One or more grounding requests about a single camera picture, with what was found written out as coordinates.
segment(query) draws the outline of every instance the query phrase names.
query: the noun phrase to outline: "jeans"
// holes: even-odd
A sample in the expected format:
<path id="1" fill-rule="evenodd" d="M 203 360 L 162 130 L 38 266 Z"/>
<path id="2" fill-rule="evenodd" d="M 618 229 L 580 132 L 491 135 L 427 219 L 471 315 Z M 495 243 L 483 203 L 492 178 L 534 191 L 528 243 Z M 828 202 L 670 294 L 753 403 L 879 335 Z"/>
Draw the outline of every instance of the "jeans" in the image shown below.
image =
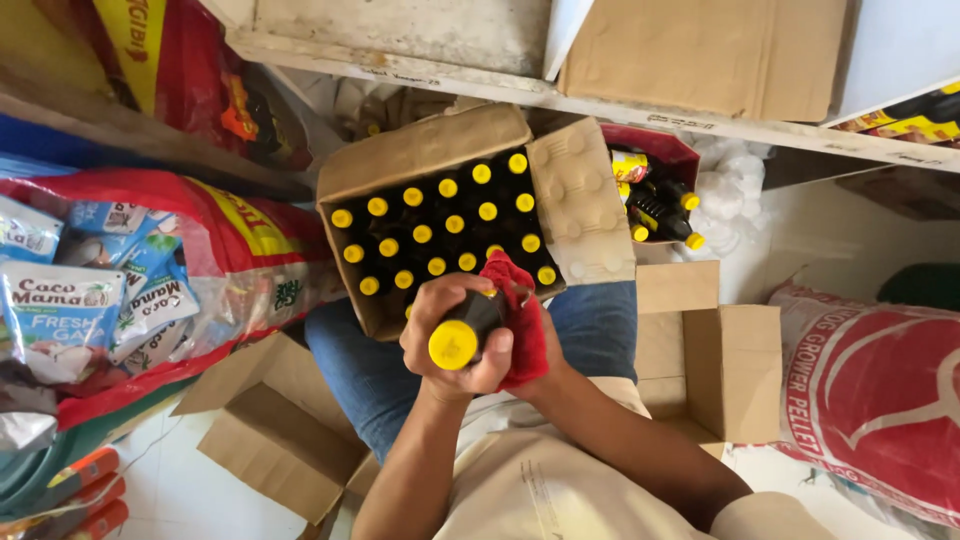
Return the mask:
<path id="1" fill-rule="evenodd" d="M 567 363 L 585 377 L 624 377 L 636 384 L 636 284 L 570 287 L 547 308 Z M 306 341 L 333 396 L 383 464 L 420 390 L 396 343 L 360 330 L 349 299 L 306 318 Z"/>

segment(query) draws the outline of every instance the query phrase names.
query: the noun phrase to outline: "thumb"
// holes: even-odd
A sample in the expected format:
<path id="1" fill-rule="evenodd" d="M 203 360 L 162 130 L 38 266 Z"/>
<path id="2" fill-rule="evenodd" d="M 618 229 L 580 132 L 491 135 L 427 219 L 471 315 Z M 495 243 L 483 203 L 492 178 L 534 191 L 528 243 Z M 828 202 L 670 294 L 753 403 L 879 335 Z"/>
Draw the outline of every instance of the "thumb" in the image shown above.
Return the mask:
<path id="1" fill-rule="evenodd" d="M 487 336 L 483 358 L 470 370 L 470 378 L 478 392 L 489 393 L 496 389 L 510 371 L 514 352 L 514 333 L 499 328 Z"/>

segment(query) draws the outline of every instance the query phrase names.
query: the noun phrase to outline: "person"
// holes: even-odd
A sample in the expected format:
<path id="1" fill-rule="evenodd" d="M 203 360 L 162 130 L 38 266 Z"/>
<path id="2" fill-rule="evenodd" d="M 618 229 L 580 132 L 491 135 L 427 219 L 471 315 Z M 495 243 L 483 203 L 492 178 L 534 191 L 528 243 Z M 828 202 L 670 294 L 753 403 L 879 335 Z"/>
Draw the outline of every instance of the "person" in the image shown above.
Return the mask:
<path id="1" fill-rule="evenodd" d="M 352 538 L 832 538 L 797 500 L 753 494 L 650 419 L 634 282 L 572 286 L 541 307 L 550 369 L 523 386 L 491 394 L 511 364 L 507 329 L 480 362 L 437 367 L 431 332 L 467 289 L 491 288 L 470 274 L 426 282 L 399 344 L 364 336 L 349 299 L 308 315 L 310 350 L 383 466 Z"/>

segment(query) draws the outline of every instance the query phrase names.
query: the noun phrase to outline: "white tile floor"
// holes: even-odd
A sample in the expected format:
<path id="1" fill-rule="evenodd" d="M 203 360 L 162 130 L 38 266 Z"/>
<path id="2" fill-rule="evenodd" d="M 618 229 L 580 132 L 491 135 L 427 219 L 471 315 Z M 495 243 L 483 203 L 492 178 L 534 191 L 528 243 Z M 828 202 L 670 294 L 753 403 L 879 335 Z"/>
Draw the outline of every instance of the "white tile floor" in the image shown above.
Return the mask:
<path id="1" fill-rule="evenodd" d="M 960 224 L 912 222 L 832 182 L 767 192 L 764 203 L 777 221 L 757 243 L 724 259 L 723 303 L 762 303 L 775 285 L 802 268 L 806 284 L 870 300 L 887 278 L 909 263 L 960 261 Z M 651 262 L 658 258 L 646 252 L 643 256 Z M 128 471 L 125 500 L 131 519 L 110 538 L 282 540 L 300 534 L 303 519 L 258 495 L 196 450 L 216 413 L 178 420 L 167 418 L 169 410 L 118 445 L 129 461 L 169 431 Z M 756 490 L 798 497 L 841 539 L 909 538 L 828 487 L 804 484 L 809 468 L 774 451 L 739 453 L 730 464 Z"/>

